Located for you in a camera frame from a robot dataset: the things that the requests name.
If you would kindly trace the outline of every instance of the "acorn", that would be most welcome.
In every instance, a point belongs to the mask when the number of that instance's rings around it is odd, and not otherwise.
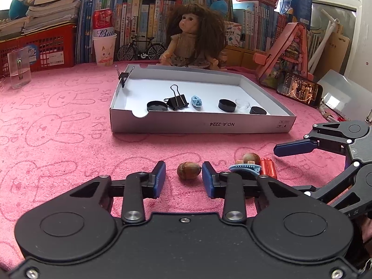
[[[196,179],[200,174],[202,168],[197,163],[187,161],[179,164],[177,167],[177,175],[180,179],[191,180]]]
[[[256,165],[260,164],[260,157],[256,153],[247,153],[243,156],[243,161],[248,164],[249,161],[254,161]]]

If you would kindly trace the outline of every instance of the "budweiser can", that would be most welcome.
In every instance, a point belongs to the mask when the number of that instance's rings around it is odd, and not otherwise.
[[[109,37],[114,33],[114,15],[111,9],[96,10],[93,13],[93,37]]]

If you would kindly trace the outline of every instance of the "doll hair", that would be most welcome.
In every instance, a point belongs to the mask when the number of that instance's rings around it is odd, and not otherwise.
[[[179,23],[182,16],[188,13],[199,18],[195,56],[197,57],[201,52],[204,52],[206,55],[218,59],[219,53],[226,47],[224,19],[218,12],[198,4],[179,5],[173,9],[168,16],[166,45],[169,45],[171,36],[182,33]]]

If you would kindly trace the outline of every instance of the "doll hand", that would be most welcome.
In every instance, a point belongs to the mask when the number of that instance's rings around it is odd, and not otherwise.
[[[164,65],[165,63],[169,62],[170,53],[168,51],[165,51],[161,56],[159,61]]]
[[[218,59],[213,59],[211,62],[211,65],[217,66],[218,65]]]

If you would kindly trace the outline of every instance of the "pink tablecloth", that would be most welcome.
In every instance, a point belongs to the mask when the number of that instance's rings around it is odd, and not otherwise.
[[[151,170],[158,160],[167,165],[167,179],[158,200],[145,200],[146,215],[162,212],[222,210],[201,177],[194,184],[179,181],[176,168],[184,161],[210,161],[226,170],[247,152],[270,157],[279,180],[289,185],[322,186],[343,170],[344,158],[314,151],[277,158],[273,147],[300,139],[314,123],[324,122],[318,110],[268,90],[297,115],[290,133],[246,135],[116,134],[110,131],[109,106],[118,83],[114,67],[94,64],[33,73],[27,86],[0,89],[0,265],[16,266],[22,255],[13,235],[16,220],[27,210],[99,174],[123,179]],[[113,215],[120,215],[120,199]],[[248,215],[255,215],[247,200]]]

